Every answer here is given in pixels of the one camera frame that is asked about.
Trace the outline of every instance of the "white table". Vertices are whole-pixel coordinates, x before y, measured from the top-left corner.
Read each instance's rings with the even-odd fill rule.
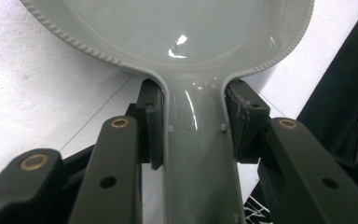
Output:
[[[245,79],[269,103],[272,117],[297,117],[357,20],[358,0],[316,0],[298,47]],[[0,0],[0,171],[32,148],[68,157],[92,145],[106,119],[136,102],[143,79],[67,46],[19,0]],[[256,166],[239,168],[246,199],[258,180]],[[145,223],[162,220],[159,181],[161,171],[145,165],[144,202],[152,202],[145,205]]]

